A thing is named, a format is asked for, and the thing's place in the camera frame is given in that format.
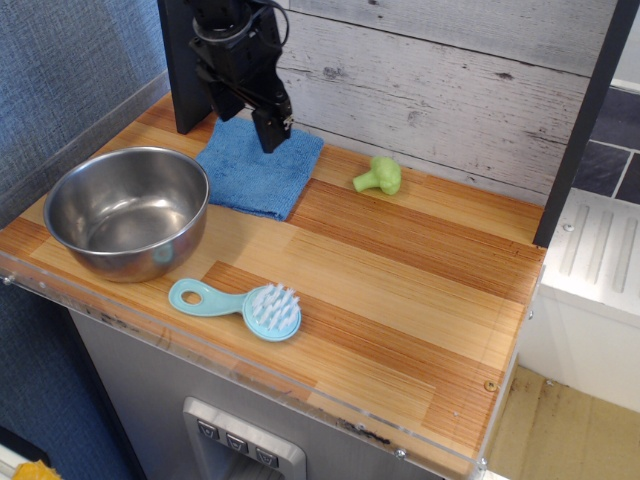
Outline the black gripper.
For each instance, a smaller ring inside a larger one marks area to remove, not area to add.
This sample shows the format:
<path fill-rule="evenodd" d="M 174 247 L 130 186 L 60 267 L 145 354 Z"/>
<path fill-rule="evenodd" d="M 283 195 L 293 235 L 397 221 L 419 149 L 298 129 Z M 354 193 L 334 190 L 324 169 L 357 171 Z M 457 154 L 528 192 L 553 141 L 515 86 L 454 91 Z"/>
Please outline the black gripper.
<path fill-rule="evenodd" d="M 288 40 L 281 35 L 277 12 L 282 7 L 193 7 L 196 74 L 212 109 L 222 121 L 245 106 L 262 150 L 273 153 L 291 136 L 293 112 L 277 74 Z"/>

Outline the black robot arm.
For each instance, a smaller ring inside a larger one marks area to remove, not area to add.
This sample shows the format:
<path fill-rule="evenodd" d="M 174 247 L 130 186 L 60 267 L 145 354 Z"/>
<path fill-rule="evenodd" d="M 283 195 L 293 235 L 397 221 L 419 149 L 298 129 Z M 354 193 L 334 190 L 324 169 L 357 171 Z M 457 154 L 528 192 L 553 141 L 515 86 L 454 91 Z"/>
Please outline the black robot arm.
<path fill-rule="evenodd" d="M 191 1 L 195 71 L 209 103 L 227 121 L 243 108 L 252 119 L 262 150 L 274 152 L 291 136 L 292 105 L 277 74 L 288 41 L 281 35 L 275 1 Z"/>

